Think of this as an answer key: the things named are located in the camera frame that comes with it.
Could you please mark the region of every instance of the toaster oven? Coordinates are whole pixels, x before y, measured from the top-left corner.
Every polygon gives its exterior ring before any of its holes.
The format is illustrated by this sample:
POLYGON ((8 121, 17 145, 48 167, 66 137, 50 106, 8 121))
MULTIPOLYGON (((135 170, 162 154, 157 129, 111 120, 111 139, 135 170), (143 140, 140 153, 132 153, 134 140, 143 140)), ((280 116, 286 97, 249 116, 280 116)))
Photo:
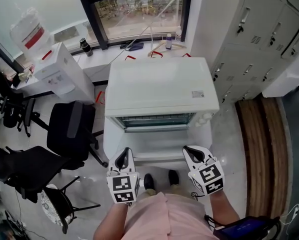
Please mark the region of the toaster oven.
POLYGON ((174 57, 112 63, 105 117, 126 133, 187 130, 219 110, 204 58, 174 57))

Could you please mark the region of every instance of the pants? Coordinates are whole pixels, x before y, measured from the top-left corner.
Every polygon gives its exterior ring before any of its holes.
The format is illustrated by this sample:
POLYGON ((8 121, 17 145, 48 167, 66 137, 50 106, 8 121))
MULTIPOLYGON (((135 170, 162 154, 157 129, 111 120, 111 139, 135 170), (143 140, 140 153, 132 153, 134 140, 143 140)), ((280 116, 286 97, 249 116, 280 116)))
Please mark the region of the pants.
MULTIPOLYGON (((195 199, 193 196, 190 195, 185 189, 183 189, 180 185, 174 184, 170 186, 170 188, 167 191, 162 191, 164 194, 174 194, 179 195, 185 198, 195 199)), ((145 198, 149 198, 151 196, 155 196, 157 193, 154 189, 148 188, 145 190, 144 193, 140 194, 137 197, 137 201, 140 201, 145 198)))

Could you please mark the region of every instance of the shoe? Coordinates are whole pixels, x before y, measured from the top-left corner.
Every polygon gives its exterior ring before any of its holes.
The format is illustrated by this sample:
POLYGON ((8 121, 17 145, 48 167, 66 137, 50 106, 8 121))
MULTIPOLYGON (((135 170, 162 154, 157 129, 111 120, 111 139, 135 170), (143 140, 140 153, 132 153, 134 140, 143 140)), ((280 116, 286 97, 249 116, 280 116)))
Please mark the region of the shoe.
POLYGON ((169 184, 172 185, 177 185, 180 183, 180 178, 178 173, 175 170, 169 170, 168 172, 168 179, 169 179, 169 184))
POLYGON ((153 179, 152 175, 149 173, 145 174, 144 188, 145 188, 145 190, 148 190, 148 189, 155 190, 154 179, 153 179))

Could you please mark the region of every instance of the office chair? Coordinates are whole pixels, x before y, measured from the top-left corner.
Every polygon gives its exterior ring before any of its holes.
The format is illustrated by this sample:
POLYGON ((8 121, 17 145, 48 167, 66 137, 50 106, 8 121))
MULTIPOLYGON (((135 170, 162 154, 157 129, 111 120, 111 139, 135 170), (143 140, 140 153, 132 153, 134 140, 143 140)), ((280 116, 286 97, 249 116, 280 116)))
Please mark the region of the office chair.
POLYGON ((0 72, 0 112, 3 114, 3 124, 5 127, 13 128, 17 125, 17 129, 21 131, 21 124, 23 123, 26 135, 27 127, 34 121, 40 126, 43 126, 43 121, 39 119, 40 114, 33 112, 35 99, 24 100, 23 93, 19 90, 12 89, 6 77, 0 72))
POLYGON ((62 169, 76 170, 84 165, 82 161, 59 156, 41 146, 25 151, 8 150, 10 153, 0 151, 0 181, 14 187, 23 199, 33 203, 37 203, 38 193, 62 169))
POLYGON ((41 206, 44 213, 54 224, 62 226, 62 231, 64 234, 67 233, 69 224, 77 218, 74 214, 75 212, 89 210, 101 206, 100 204, 96 204, 84 208, 73 207, 65 192, 66 189, 79 178, 80 176, 76 177, 61 189, 58 189, 53 184, 49 184, 43 188, 41 193, 41 206))
POLYGON ((104 131, 92 133, 94 119, 95 108, 92 105, 85 105, 79 101, 55 104, 50 114, 49 125, 43 127, 48 131, 47 147, 60 156, 80 161, 85 161, 91 153, 107 168, 109 164, 99 158, 99 142, 95 139, 104 131))

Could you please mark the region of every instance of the label sticker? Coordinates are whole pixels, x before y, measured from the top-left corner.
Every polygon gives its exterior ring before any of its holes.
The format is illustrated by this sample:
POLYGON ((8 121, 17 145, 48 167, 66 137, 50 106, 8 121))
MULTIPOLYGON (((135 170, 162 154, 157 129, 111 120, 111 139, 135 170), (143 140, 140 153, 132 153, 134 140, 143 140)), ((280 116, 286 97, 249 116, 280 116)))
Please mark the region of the label sticker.
POLYGON ((191 96, 192 96, 192 98, 203 98, 204 92, 202 90, 192 90, 191 96))

